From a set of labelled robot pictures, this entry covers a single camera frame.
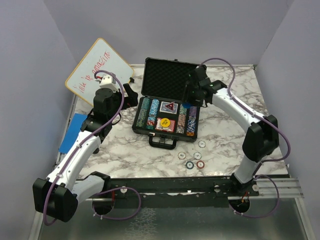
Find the all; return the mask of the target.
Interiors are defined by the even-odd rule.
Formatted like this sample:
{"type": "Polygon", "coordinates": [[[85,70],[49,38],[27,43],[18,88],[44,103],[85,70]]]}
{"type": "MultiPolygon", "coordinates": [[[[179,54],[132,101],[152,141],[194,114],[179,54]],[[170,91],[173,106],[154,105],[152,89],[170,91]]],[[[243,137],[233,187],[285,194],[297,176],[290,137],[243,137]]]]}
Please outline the all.
{"type": "Polygon", "coordinates": [[[165,105],[165,107],[167,109],[169,109],[170,111],[174,111],[175,110],[175,103],[174,102],[168,103],[165,105]]]}

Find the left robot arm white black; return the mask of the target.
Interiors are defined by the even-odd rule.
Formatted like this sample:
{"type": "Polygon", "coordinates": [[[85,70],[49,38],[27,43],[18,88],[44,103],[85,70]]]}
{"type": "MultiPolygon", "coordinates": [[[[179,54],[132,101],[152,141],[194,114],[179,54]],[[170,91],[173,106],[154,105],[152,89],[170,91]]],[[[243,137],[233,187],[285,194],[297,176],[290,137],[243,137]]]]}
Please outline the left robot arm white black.
{"type": "Polygon", "coordinates": [[[138,94],[125,83],[112,91],[100,88],[93,99],[93,108],[83,121],[78,136],[60,164],[45,178],[37,178],[32,186],[35,210],[43,214],[46,226],[53,221],[68,222],[80,203],[92,196],[111,196],[115,201],[117,188],[111,188],[110,176],[93,172],[77,182],[80,171],[113,127],[121,110],[138,105],[138,94]]]}

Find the blue round dealer button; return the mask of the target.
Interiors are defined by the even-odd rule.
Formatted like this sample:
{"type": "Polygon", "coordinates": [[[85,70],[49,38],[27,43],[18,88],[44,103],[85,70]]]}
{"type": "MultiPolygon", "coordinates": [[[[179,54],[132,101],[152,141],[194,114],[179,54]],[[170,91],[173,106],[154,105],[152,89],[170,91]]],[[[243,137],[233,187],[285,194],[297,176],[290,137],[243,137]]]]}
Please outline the blue round dealer button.
{"type": "Polygon", "coordinates": [[[186,108],[186,109],[189,109],[192,105],[191,105],[190,103],[188,103],[188,102],[183,102],[183,103],[182,103],[182,106],[183,106],[184,108],[186,108]]]}

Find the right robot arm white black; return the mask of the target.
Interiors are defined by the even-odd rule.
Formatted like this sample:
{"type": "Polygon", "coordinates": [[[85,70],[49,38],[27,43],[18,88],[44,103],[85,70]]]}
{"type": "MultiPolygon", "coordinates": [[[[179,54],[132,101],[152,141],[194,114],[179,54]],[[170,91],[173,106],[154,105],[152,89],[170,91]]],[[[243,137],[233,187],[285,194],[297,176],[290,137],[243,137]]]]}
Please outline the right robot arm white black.
{"type": "Polygon", "coordinates": [[[229,184],[234,195],[242,195],[247,191],[263,158],[279,146],[279,134],[270,126],[272,124],[277,127],[278,120],[273,115],[264,116],[249,108],[222,81],[212,82],[205,66],[197,67],[189,74],[182,102],[195,107],[212,104],[228,114],[245,132],[242,143],[244,156],[231,175],[229,184]]]}

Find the red playing card deck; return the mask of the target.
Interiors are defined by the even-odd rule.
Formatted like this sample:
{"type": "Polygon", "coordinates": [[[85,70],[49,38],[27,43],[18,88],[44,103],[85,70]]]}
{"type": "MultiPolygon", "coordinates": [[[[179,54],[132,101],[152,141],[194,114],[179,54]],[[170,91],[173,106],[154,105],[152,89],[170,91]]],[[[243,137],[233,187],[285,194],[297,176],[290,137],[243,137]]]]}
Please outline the red playing card deck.
{"type": "Polygon", "coordinates": [[[160,121],[163,118],[158,118],[157,122],[156,122],[156,130],[157,131],[165,131],[165,132],[169,132],[169,133],[173,133],[174,129],[175,129],[175,125],[176,125],[176,121],[173,119],[169,119],[170,120],[170,126],[168,128],[163,128],[160,126],[160,121]]]}

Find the yellow big blind button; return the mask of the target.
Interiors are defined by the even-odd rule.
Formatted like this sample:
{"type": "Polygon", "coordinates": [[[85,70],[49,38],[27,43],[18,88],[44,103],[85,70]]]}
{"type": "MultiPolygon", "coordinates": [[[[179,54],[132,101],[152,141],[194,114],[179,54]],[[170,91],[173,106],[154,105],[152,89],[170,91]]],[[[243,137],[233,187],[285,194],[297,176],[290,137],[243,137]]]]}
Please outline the yellow big blind button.
{"type": "Polygon", "coordinates": [[[168,118],[162,118],[160,120],[160,126],[162,128],[168,128],[171,125],[171,121],[168,118]]]}

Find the black poker set case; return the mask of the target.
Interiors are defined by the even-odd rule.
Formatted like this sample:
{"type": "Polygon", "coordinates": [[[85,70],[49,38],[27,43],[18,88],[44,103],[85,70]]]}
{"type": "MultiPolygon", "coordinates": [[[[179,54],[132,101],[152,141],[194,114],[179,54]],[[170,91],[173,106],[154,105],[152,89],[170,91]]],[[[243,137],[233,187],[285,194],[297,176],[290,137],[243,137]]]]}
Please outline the black poker set case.
{"type": "Polygon", "coordinates": [[[198,65],[196,63],[181,62],[178,60],[166,60],[148,57],[145,59],[143,80],[141,87],[142,97],[136,110],[132,130],[136,134],[146,135],[149,137],[149,145],[154,148],[161,148],[166,150],[173,150],[178,141],[193,143],[198,137],[198,126],[200,119],[200,108],[197,108],[196,125],[194,136],[187,135],[187,124],[189,110],[187,109],[186,122],[184,134],[176,133],[177,121],[180,107],[182,106],[182,98],[186,82],[189,79],[189,74],[198,65]],[[137,127],[139,111],[144,98],[150,99],[146,118],[143,127],[137,127]],[[155,125],[153,129],[146,129],[147,119],[149,116],[152,100],[159,100],[158,111],[156,115],[155,125]],[[161,102],[175,102],[178,104],[176,114],[160,112],[161,102]],[[175,127],[173,132],[156,130],[157,119],[168,118],[175,120],[175,127]]]}

